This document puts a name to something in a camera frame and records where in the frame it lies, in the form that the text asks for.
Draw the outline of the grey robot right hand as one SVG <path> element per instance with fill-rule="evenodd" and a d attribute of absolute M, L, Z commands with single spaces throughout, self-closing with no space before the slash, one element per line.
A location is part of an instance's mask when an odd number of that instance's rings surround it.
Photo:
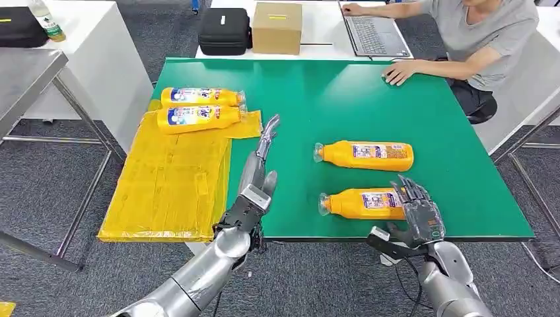
<path fill-rule="evenodd" d="M 428 191 L 401 174 L 398 178 L 401 184 L 392 182 L 391 185 L 402 203 L 407 230 L 400 230 L 394 223 L 388 222 L 390 234 L 409 248 L 443 240 L 444 223 L 439 208 Z"/>

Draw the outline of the person's left hand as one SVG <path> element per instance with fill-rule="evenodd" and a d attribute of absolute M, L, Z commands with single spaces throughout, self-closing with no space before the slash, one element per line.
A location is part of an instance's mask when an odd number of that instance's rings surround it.
<path fill-rule="evenodd" d="M 416 61 L 399 61 L 389 65 L 383 70 L 381 77 L 385 83 L 400 86 L 417 72 Z"/>

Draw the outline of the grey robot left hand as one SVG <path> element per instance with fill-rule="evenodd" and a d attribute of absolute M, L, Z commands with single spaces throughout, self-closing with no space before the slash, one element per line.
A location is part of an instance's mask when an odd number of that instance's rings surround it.
<path fill-rule="evenodd" d="M 246 159 L 238 187 L 239 194 L 244 188 L 251 184 L 262 190 L 268 196 L 273 196 L 277 185 L 277 173 L 274 170 L 266 172 L 265 164 L 269 148 L 273 138 L 276 136 L 275 128 L 279 125 L 279 123 L 279 114 L 271 117 L 266 123 L 258 141 L 256 150 L 252 151 Z"/>

